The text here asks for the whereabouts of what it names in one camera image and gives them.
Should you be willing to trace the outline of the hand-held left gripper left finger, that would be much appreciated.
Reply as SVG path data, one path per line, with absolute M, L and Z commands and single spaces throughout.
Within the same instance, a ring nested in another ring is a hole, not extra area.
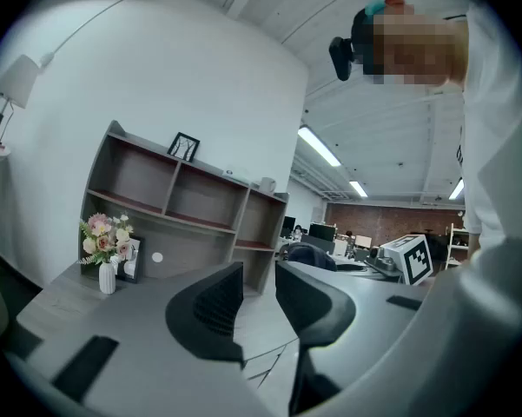
M 195 357 L 244 366 L 235 343 L 235 320 L 243 302 L 243 264 L 233 262 L 175 294 L 165 309 L 169 332 Z

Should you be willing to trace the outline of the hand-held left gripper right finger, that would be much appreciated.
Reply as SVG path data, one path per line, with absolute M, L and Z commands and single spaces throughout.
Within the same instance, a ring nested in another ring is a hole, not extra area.
M 299 340 L 288 412 L 295 416 L 334 397 L 341 388 L 319 373 L 308 351 L 334 344 L 356 315 L 349 295 L 286 262 L 275 264 L 276 299 Z

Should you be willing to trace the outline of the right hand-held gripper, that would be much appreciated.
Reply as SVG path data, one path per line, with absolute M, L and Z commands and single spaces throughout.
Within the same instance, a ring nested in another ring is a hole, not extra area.
M 419 285 L 433 273 L 433 263 L 424 235 L 404 235 L 373 247 L 365 263 L 386 278 L 406 285 Z

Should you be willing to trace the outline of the wooden shelf unit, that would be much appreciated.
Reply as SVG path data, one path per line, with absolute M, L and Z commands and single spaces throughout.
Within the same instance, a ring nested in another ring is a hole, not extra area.
M 288 195 L 266 194 L 222 176 L 112 121 L 100 142 L 81 216 L 126 214 L 140 241 L 139 277 L 165 279 L 216 264 L 243 265 L 247 288 L 263 293 Z

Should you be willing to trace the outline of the black computer monitor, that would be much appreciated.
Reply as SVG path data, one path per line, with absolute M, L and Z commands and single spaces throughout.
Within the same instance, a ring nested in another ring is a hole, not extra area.
M 296 219 L 292 216 L 285 216 L 281 229 L 281 237 L 288 237 L 290 235 L 301 235 L 303 232 L 302 226 L 296 224 Z
M 336 234 L 336 228 L 332 225 L 325 225 L 319 223 L 311 223 L 308 230 L 308 235 L 313 238 L 333 242 Z

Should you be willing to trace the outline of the light grey wooden desk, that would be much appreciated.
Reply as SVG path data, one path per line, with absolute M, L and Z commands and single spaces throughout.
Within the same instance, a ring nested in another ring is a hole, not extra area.
M 101 302 L 130 289 L 169 286 L 181 290 L 211 275 L 222 274 L 228 269 L 235 268 L 242 269 L 243 263 L 226 262 L 165 279 L 143 277 L 137 283 L 118 280 L 116 291 L 107 295 L 100 290 L 97 279 L 92 275 L 84 275 L 80 265 L 74 263 L 30 301 L 17 315 L 17 323 L 45 341 L 82 319 Z

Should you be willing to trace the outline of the white shelving rack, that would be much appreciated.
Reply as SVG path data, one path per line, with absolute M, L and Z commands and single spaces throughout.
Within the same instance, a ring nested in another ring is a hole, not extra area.
M 452 224 L 448 229 L 445 269 L 458 267 L 468 256 L 469 233 Z

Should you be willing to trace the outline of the black office chair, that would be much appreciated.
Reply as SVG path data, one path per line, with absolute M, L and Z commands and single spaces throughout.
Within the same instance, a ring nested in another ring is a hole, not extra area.
M 337 271 L 335 261 L 324 250 L 306 242 L 292 243 L 287 251 L 287 260 L 327 271 Z

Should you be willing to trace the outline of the white ribbed vase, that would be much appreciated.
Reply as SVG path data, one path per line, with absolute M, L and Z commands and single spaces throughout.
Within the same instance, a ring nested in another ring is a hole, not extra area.
M 112 295 L 116 291 L 116 268 L 111 262 L 103 262 L 98 274 L 100 291 Z

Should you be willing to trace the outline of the pink and cream flower bouquet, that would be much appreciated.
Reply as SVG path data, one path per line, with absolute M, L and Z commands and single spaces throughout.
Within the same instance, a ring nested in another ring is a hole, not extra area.
M 83 234 L 80 264 L 101 265 L 128 260 L 134 228 L 126 214 L 107 216 L 96 213 L 87 221 L 79 221 L 79 229 Z

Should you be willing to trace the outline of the person's white t-shirt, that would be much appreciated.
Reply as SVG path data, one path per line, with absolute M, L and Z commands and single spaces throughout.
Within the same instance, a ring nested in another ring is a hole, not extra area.
M 458 158 L 466 230 L 482 249 L 522 238 L 522 53 L 494 11 L 466 13 L 468 67 Z

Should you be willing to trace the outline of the white shade table lamp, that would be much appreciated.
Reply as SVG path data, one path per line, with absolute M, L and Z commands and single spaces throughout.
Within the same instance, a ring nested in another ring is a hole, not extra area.
M 39 74 L 40 67 L 28 56 L 21 55 L 0 76 L 0 97 L 3 99 L 0 126 L 8 105 L 26 108 Z

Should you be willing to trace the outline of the small black deer picture frame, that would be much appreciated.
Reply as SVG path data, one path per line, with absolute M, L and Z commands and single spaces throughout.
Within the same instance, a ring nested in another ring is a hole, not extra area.
M 144 250 L 144 239 L 140 236 L 131 237 L 129 239 L 129 251 L 122 260 L 118 258 L 116 269 L 116 278 L 126 282 L 137 283 L 142 274 Z

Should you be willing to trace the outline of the black tree picture frame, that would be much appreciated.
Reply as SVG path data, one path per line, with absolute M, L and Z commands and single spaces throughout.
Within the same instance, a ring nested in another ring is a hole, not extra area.
M 192 162 L 200 143 L 198 139 L 178 132 L 168 148 L 167 154 L 186 162 Z

